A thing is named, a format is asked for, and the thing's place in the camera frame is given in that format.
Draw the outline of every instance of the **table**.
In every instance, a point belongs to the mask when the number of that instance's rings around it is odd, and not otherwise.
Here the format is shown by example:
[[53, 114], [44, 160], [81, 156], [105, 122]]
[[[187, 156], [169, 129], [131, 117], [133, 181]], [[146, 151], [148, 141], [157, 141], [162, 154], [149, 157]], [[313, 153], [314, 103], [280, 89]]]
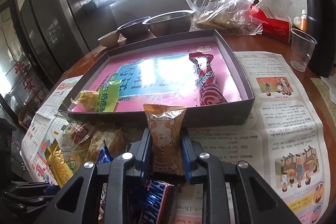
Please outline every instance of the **table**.
[[[274, 52], [281, 54], [289, 64], [291, 47], [290, 44], [287, 44], [283, 41], [277, 40], [275, 38], [266, 35], [254, 35], [254, 36], [223, 35], [223, 37], [234, 52], [235, 51]], [[111, 48], [98, 46], [93, 51], [84, 56], [82, 59], [80, 59], [71, 69], [66, 71], [53, 89], [55, 89], [64, 79], [83, 75], [106, 52], [106, 50], [112, 50], [118, 47], [122, 47], [124, 45], [132, 44], [150, 38], [154, 38], [154, 36], [150, 32], [148, 32], [147, 35], [139, 37], [137, 39], [125, 39], [121, 36], [121, 38], [118, 41], [118, 44]], [[323, 219], [328, 218], [329, 213], [332, 213], [332, 211], [334, 211], [334, 208], [336, 207], [336, 199], [335, 199], [336, 126], [333, 122], [331, 114], [322, 96], [320, 95], [314, 83], [310, 80], [310, 78], [317, 78], [317, 76], [309, 68], [307, 68], [305, 72], [299, 72], [295, 69], [293, 69], [293, 71], [297, 76], [297, 78], [302, 83], [303, 87], [305, 88], [310, 101], [312, 102], [318, 116], [320, 117], [323, 123], [324, 139], [328, 150], [328, 157], [330, 164], [331, 190], [330, 190], [330, 199], [328, 207], [329, 209], [324, 213], [321, 220], [319, 221], [319, 223], [322, 223]]]

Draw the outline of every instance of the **red lollipop wrapper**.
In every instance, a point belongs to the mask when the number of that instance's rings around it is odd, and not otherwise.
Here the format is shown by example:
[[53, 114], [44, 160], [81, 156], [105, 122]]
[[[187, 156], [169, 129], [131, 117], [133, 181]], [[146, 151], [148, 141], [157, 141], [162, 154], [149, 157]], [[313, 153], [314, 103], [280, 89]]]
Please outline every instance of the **red lollipop wrapper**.
[[201, 106], [226, 103], [224, 96], [216, 83], [215, 74], [210, 66], [212, 54], [194, 52], [189, 59], [196, 65], [199, 79], [199, 103]]

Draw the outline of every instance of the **plastic cup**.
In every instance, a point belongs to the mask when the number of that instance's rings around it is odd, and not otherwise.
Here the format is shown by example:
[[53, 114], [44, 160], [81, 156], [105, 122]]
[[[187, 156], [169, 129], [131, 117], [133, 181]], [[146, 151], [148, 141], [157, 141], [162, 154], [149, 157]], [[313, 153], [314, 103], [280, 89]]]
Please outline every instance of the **plastic cup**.
[[291, 65], [298, 71], [305, 71], [317, 41], [301, 30], [291, 29], [291, 32]]

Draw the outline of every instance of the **metal rivet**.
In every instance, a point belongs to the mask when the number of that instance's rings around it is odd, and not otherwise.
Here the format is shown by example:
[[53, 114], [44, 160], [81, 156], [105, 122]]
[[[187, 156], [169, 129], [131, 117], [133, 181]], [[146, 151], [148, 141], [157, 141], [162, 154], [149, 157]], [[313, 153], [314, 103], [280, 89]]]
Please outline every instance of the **metal rivet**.
[[126, 153], [123, 153], [122, 157], [124, 160], [129, 160], [133, 157], [133, 154], [130, 152], [126, 152]]
[[202, 152], [202, 153], [200, 153], [199, 157], [201, 159], [208, 159], [208, 158], [210, 158], [210, 154], [207, 153], [207, 152]]
[[86, 163], [84, 163], [84, 168], [86, 169], [90, 169], [94, 166], [95, 164], [92, 161], [87, 161]]
[[246, 161], [240, 161], [239, 163], [238, 163], [238, 166], [240, 167], [240, 168], [248, 168], [249, 167], [249, 164], [246, 162]]

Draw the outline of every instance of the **bowl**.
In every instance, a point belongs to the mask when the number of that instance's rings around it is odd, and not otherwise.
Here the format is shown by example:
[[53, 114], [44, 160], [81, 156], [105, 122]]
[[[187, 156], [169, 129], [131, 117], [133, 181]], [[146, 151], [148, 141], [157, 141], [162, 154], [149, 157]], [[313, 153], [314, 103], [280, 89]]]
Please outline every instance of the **bowl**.
[[148, 32], [148, 26], [142, 24], [142, 22], [148, 18], [150, 17], [142, 17], [133, 20], [124, 25], [121, 25], [117, 30], [119, 30], [121, 34], [127, 39], [140, 37]]
[[120, 32], [118, 30], [115, 30], [99, 38], [98, 42], [103, 47], [112, 47], [118, 43], [119, 36], [120, 36]]
[[142, 24], [148, 26], [149, 30], [151, 30], [152, 34], [156, 37], [189, 32], [193, 13], [194, 11], [192, 10], [169, 12], [151, 17], [142, 22]]

